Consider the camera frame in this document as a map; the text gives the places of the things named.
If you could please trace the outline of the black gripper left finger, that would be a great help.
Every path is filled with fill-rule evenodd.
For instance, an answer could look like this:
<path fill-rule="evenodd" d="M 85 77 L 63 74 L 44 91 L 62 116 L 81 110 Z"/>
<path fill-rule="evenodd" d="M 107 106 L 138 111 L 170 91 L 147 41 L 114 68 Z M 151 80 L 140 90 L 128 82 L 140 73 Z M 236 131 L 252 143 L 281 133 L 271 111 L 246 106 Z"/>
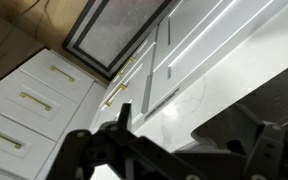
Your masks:
<path fill-rule="evenodd" d="M 90 180 L 95 168 L 109 166 L 122 180 L 188 180 L 198 172 L 146 137 L 129 131 L 131 105 L 121 107 L 116 121 L 96 133 L 68 133 L 46 180 Z"/>

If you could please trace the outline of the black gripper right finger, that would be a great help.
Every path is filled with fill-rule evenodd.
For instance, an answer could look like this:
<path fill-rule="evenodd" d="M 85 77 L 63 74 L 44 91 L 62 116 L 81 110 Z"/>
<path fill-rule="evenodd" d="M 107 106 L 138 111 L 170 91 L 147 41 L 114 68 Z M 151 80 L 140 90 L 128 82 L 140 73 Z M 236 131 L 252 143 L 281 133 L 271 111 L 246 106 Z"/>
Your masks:
<path fill-rule="evenodd" d="M 176 155 L 200 180 L 288 180 L 288 131 L 232 105 L 192 131 L 197 144 Z"/>

